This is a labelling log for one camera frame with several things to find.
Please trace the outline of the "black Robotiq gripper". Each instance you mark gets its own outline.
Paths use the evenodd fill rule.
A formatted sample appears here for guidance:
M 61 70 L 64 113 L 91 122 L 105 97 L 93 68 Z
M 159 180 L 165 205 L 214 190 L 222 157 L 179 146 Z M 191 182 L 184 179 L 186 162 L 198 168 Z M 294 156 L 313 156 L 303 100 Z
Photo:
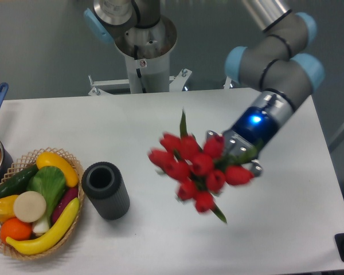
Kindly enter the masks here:
M 242 164 L 254 176 L 261 176 L 263 168 L 257 159 L 259 152 L 278 131 L 275 119 L 258 107 L 249 107 L 242 116 L 222 134 L 206 132 L 206 142 L 224 143 L 224 153 L 239 160 L 250 160 Z

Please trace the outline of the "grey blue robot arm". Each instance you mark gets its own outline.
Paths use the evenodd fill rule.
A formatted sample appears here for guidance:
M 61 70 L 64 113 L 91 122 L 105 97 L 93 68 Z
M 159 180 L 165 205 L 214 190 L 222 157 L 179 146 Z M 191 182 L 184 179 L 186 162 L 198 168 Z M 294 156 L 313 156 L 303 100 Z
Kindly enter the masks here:
M 304 49 L 317 34 L 314 19 L 293 13 L 284 1 L 245 1 L 264 39 L 254 48 L 238 46 L 227 56 L 225 74 L 260 92 L 226 131 L 224 152 L 259 176 L 259 153 L 320 86 L 323 65 Z M 92 33 L 114 44 L 125 58 L 132 93 L 169 92 L 174 24 L 159 1 L 94 1 L 83 14 Z

